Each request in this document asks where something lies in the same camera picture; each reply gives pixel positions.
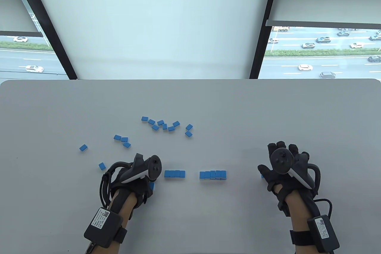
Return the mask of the person's left hand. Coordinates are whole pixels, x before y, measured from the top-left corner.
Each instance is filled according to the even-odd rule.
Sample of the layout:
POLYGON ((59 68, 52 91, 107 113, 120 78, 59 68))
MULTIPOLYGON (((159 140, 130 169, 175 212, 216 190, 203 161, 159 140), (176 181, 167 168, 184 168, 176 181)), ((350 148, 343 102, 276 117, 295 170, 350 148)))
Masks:
POLYGON ((133 167, 133 163, 117 162, 104 174, 103 180, 107 185, 101 187, 104 205, 110 205, 109 198, 116 198, 116 207, 111 207, 112 212, 120 212, 126 200, 131 194, 137 199, 133 209, 138 208, 153 194, 150 179, 147 174, 140 176, 141 171, 147 171, 145 164, 133 167))

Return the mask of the person's right hand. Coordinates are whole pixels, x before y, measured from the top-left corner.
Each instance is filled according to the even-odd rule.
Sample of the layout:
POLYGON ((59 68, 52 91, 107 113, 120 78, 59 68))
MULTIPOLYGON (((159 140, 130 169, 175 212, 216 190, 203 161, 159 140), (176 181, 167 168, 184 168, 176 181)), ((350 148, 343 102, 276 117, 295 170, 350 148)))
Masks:
POLYGON ((268 183, 268 191, 277 197, 279 210, 290 217, 286 197, 296 190, 312 216, 320 216, 314 201, 320 187, 320 169, 309 163, 309 153, 300 153, 295 144, 287 147, 284 141, 278 141, 268 144, 268 155, 272 169, 259 165, 258 170, 268 183))

